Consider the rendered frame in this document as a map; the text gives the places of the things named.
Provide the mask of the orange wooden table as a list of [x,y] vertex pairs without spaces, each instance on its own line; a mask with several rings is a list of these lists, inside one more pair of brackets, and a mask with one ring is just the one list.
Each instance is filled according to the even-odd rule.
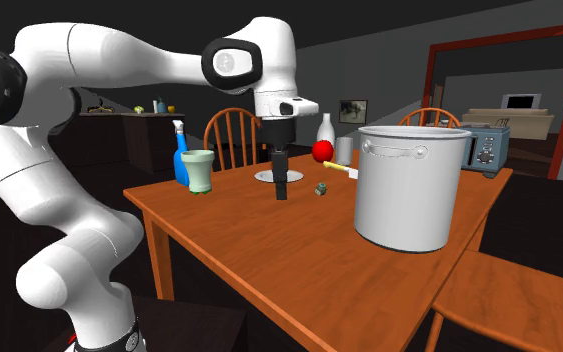
[[214,173],[205,195],[174,181],[125,191],[144,215],[159,298],[174,296],[177,242],[309,352],[404,352],[511,177],[463,172],[447,245],[405,254],[356,233],[355,185],[344,173],[308,155],[290,165],[304,177],[283,201],[255,166]]

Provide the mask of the dark robot stand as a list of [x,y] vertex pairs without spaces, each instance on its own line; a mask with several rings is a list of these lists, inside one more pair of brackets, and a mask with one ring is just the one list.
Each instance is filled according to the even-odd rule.
[[244,311],[133,297],[148,352],[248,352]]

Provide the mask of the orange wooden spindle chair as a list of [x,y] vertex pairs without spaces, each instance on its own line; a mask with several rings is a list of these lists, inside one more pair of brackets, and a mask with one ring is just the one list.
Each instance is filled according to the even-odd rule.
[[268,145],[260,141],[262,120],[243,108],[226,108],[208,122],[203,146],[212,150],[214,171],[266,162]]
[[435,299],[425,352],[444,320],[526,352],[563,352],[563,278],[467,250]]
[[399,126],[410,126],[414,116],[418,116],[420,126],[426,126],[431,116],[434,116],[433,127],[441,127],[441,117],[446,118],[445,128],[460,127],[460,121],[450,112],[434,107],[420,108],[407,114],[399,123]]

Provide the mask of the pale green cup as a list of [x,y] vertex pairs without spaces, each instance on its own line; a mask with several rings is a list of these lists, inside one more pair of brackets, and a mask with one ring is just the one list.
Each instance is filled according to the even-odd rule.
[[181,154],[181,160],[187,170],[189,191],[194,194],[206,194],[212,189],[211,173],[215,154],[212,150],[190,150]]

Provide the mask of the white bottle vase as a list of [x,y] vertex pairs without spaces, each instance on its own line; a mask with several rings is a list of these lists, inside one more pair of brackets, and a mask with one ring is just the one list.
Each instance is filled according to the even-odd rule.
[[331,122],[331,114],[324,113],[322,115],[322,122],[317,131],[317,141],[328,141],[332,146],[335,146],[335,131]]

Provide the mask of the grey cup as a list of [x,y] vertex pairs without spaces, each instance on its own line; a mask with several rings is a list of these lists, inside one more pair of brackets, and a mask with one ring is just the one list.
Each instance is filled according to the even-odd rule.
[[354,140],[352,137],[338,137],[335,144],[335,161],[339,165],[350,166],[354,153]]

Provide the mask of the grey round plate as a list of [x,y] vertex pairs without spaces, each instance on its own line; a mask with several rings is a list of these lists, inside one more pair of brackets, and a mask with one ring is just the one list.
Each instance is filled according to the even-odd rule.
[[[266,183],[275,183],[274,174],[272,170],[264,170],[256,173],[254,177],[258,181],[266,182]],[[304,174],[296,171],[296,170],[288,170],[286,175],[286,182],[296,182],[301,180],[304,177]]]

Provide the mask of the beige sofa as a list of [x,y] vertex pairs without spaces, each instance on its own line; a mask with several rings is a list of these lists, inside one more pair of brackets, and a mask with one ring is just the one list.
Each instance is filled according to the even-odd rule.
[[545,140],[554,116],[547,109],[473,109],[462,115],[460,123],[509,126],[515,139]]

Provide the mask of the dark sideboard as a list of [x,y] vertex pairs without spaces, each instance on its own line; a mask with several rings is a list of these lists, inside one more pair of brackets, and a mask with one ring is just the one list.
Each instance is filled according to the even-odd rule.
[[81,167],[128,161],[154,174],[173,167],[177,149],[172,121],[181,114],[86,113],[49,137],[67,166]]

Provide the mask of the large white pot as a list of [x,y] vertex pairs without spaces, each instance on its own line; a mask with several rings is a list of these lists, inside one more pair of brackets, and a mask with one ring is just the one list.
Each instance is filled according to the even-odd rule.
[[467,130],[361,127],[354,227],[402,252],[432,252],[449,237]]

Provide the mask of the dark wall picture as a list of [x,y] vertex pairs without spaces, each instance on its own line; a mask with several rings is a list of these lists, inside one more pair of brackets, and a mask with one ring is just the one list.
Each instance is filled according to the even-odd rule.
[[367,100],[341,100],[339,122],[364,125],[367,116],[367,103]]

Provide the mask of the white-framed television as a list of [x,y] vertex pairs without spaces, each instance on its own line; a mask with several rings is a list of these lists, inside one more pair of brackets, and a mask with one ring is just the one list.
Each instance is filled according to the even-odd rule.
[[542,95],[535,94],[504,94],[501,109],[538,109]]

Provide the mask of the yellow-handled knife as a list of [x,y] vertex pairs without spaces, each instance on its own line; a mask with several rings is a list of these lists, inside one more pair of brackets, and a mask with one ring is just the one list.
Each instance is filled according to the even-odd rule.
[[344,165],[340,165],[340,164],[336,164],[336,163],[332,163],[332,162],[329,162],[329,161],[323,161],[322,164],[325,168],[330,168],[330,169],[334,169],[334,170],[337,170],[337,171],[345,172],[350,179],[357,179],[358,178],[359,172],[358,172],[357,169],[354,169],[354,168],[351,168],[351,167],[348,167],[348,166],[344,166]]

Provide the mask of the blue spray bottle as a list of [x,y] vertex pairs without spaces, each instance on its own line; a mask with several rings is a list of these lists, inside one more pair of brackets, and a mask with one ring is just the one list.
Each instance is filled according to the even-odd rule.
[[177,149],[173,155],[175,179],[178,183],[188,187],[189,176],[181,158],[182,153],[188,150],[186,138],[184,135],[184,123],[182,120],[173,120],[172,123],[174,126],[174,134],[177,141]]

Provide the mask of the blue toaster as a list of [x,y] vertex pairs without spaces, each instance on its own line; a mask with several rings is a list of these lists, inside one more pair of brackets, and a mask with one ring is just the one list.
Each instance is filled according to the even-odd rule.
[[507,160],[510,127],[468,124],[461,125],[460,129],[471,133],[466,141],[461,168],[481,172],[486,178],[495,178]]

